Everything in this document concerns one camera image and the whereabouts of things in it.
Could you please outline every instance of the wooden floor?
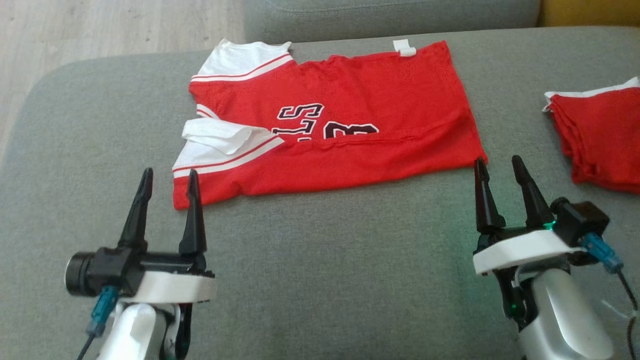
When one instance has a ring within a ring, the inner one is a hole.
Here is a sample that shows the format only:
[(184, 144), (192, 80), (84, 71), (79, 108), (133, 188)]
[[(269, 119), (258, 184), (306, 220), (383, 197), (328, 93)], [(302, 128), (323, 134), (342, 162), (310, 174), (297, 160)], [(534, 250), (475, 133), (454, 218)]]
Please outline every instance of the wooden floor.
[(238, 0), (0, 0), (0, 164), (31, 87), (78, 60), (243, 41)]

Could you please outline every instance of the red jersey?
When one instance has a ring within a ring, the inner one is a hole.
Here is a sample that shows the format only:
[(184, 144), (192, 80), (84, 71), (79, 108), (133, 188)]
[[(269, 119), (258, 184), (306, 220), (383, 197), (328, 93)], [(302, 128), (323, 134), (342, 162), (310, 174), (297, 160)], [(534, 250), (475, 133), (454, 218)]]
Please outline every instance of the red jersey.
[(445, 42), (417, 50), (296, 63), (280, 46), (223, 40), (189, 91), (173, 166), (184, 209), (189, 170), (204, 204), (314, 192), (473, 166), (486, 159)]

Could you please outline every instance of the gray fabric surface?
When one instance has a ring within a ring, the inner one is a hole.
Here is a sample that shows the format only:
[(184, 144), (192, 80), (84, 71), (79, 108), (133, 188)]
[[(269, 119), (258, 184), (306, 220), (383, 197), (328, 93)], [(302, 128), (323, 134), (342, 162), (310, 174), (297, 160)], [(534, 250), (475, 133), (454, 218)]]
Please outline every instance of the gray fabric surface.
[[(511, 170), (519, 154), (547, 199), (592, 200), (606, 238), (640, 289), (638, 196), (570, 181), (570, 163), (540, 111), (546, 90), (589, 90), (640, 73), (640, 29), (546, 28), (415, 35), (447, 40), (508, 224), (525, 211)], [(294, 44), (298, 61), (388, 51), (391, 38)], [(69, 296), (68, 258), (115, 245), (142, 170), (156, 173), (147, 240), (175, 251), (185, 214), (172, 208), (171, 165), (195, 116), (187, 92), (206, 52), (106, 58), (39, 82), (0, 170), (0, 352), (71, 359), (93, 299)], [(519, 359), (493, 277), (476, 277), (470, 168), (350, 190), (241, 197), (205, 207), (218, 298), (195, 306), (189, 359)], [(597, 266), (575, 278), (626, 359), (629, 308)], [(95, 355), (98, 342), (91, 350)]]
[(281, 44), (536, 25), (540, 0), (243, 0), (247, 41)]

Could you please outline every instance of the gray upholstery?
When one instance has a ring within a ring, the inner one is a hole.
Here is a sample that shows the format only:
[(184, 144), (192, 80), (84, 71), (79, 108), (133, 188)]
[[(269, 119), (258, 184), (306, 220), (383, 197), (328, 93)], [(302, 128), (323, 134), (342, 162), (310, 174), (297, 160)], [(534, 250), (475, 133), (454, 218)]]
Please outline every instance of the gray upholstery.
[(530, 28), (540, 0), (243, 0), (247, 41), (345, 38)]
[[(592, 200), (640, 290), (638, 196), (570, 181), (545, 90), (588, 90), (640, 72), (640, 29), (544, 28), (415, 35), (446, 40), (511, 225), (525, 213), (510, 157), (520, 154), (548, 199)], [(391, 38), (294, 44), (298, 61), (388, 51)], [(31, 92), (0, 170), (0, 348), (3, 359), (71, 359), (93, 299), (69, 296), (67, 259), (115, 245), (145, 167), (156, 172), (151, 250), (177, 250), (171, 165), (187, 92), (206, 52), (105, 58), (62, 67)], [(205, 207), (218, 298), (195, 306), (189, 359), (519, 359), (493, 277), (477, 277), (470, 168), (350, 190), (240, 197)], [(618, 280), (573, 271), (627, 358)], [(98, 346), (90, 351), (95, 355)]]

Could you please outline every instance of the black cable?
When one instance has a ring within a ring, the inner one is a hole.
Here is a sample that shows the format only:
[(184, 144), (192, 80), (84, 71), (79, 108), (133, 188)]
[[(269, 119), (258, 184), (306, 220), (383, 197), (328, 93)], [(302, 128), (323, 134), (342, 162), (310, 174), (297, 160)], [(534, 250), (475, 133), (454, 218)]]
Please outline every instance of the black cable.
[(622, 270), (618, 270), (618, 277), (620, 278), (620, 282), (622, 282), (622, 286), (624, 286), (627, 295), (629, 296), (629, 300), (631, 300), (631, 306), (633, 307), (634, 314), (629, 320), (629, 325), (627, 326), (627, 345), (629, 346), (629, 352), (631, 353), (631, 360), (636, 360), (636, 352), (634, 351), (634, 342), (632, 339), (632, 332), (634, 330), (634, 324), (636, 323), (636, 315), (638, 311), (638, 301), (636, 297), (631, 292), (631, 287), (629, 287), (629, 283), (625, 279), (625, 276), (622, 274)]
[(86, 354), (86, 351), (89, 350), (89, 346), (91, 346), (91, 342), (93, 342), (93, 339), (95, 339), (95, 334), (89, 334), (89, 338), (86, 340), (86, 343), (84, 343), (84, 346), (82, 347), (82, 350), (80, 350), (80, 354), (78, 355), (76, 360), (82, 360), (82, 358)]

